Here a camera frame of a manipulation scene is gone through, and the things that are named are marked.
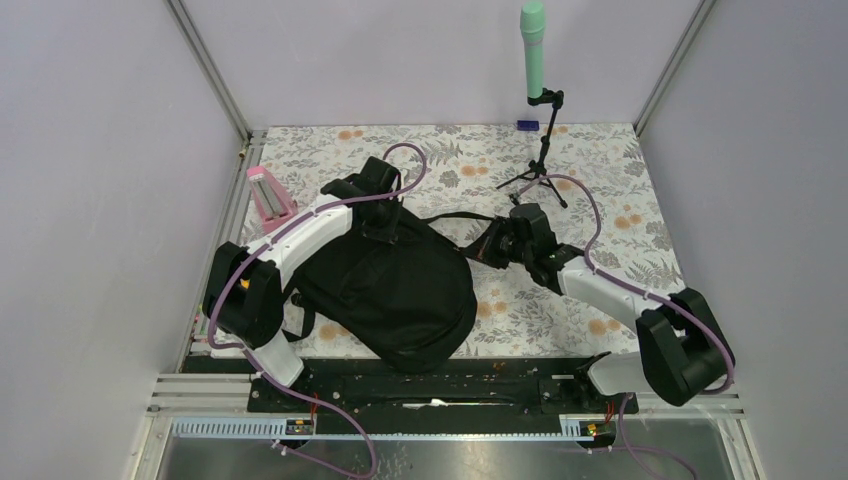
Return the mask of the black fabric student bag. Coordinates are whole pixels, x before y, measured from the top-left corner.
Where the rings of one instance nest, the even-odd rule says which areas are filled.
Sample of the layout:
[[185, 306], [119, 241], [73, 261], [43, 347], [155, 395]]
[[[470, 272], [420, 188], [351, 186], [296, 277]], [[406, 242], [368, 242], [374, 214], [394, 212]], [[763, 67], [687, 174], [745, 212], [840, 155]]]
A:
[[340, 324], [391, 368], [426, 373], [444, 364], [471, 333], [478, 309], [460, 247], [402, 208], [396, 240], [353, 229], [312, 255], [293, 274], [285, 298], [303, 309], [296, 342], [317, 315]]

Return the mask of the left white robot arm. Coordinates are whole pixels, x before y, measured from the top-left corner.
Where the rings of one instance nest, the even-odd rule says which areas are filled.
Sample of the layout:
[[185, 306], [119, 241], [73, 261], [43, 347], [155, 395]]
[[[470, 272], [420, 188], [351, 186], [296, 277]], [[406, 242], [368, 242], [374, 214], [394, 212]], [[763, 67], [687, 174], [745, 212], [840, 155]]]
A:
[[228, 241], [213, 257], [202, 311], [214, 348], [239, 349], [274, 384], [272, 398], [288, 411], [309, 401], [310, 385], [292, 339], [282, 329], [285, 290], [296, 270], [331, 241], [370, 223], [393, 221], [404, 193], [400, 171], [370, 157], [362, 169], [324, 185], [313, 202], [245, 246]]

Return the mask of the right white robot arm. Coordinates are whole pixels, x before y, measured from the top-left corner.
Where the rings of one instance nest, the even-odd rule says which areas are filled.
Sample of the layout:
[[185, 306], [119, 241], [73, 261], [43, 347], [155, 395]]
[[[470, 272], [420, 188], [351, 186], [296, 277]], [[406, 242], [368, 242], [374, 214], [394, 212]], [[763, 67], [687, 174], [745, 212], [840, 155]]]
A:
[[685, 288], [658, 295], [615, 278], [592, 264], [588, 249], [559, 242], [537, 204], [494, 217], [463, 252], [493, 268], [520, 264], [536, 284], [584, 302], [635, 332], [637, 351], [600, 354], [582, 367], [573, 396], [583, 410], [597, 412], [613, 395], [644, 390], [682, 406], [730, 378], [735, 360], [702, 294]]

